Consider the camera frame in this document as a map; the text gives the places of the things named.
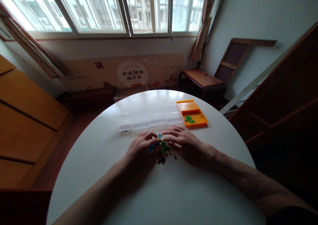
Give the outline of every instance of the white wall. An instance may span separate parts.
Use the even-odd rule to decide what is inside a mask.
[[[232,38],[278,40],[254,47],[228,85],[231,100],[318,20],[318,0],[225,0],[201,68],[214,75]]]
[[[142,56],[183,53],[183,69],[196,67],[189,61],[195,37],[156,39],[105,39],[105,40],[56,40],[41,41],[60,61],[108,57]]]
[[[62,86],[59,81],[55,81],[54,83],[54,80],[46,76],[37,63],[21,48],[21,46],[19,46],[18,43],[3,42],[0,40],[0,54],[16,66],[16,68],[24,72],[25,75],[31,78],[51,96],[56,97],[65,90],[64,86]]]

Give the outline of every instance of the poster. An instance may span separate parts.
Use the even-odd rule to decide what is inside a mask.
[[[69,74],[60,78],[68,91],[148,85],[150,89],[178,84],[183,54],[161,54],[63,62]]]

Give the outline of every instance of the forearm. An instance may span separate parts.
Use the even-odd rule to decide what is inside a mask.
[[[73,203],[55,222],[58,225],[94,224],[101,209],[127,173],[123,161],[116,162],[106,174]]]
[[[284,186],[220,151],[215,152],[212,164],[217,172],[231,181],[267,216],[288,206],[299,206],[317,213]]]

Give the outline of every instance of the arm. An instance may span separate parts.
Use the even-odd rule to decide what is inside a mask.
[[[155,163],[159,146],[150,153],[147,153],[147,149],[156,142],[161,142],[156,134],[142,132],[131,143],[125,156],[76,200],[54,224],[94,224],[113,192],[125,178],[135,170]]]
[[[316,210],[284,186],[199,140],[183,127],[174,126],[162,134],[172,135],[164,140],[168,141],[169,146],[186,161],[222,174],[249,197],[266,216],[271,216],[289,206],[302,207],[317,214]]]

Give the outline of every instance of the orange plastic tray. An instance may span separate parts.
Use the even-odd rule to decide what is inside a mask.
[[[177,101],[177,105],[183,115],[184,120],[186,119],[186,116],[190,116],[192,117],[192,120],[196,122],[190,124],[190,122],[184,121],[186,127],[208,123],[205,115],[202,113],[201,109],[193,100]]]

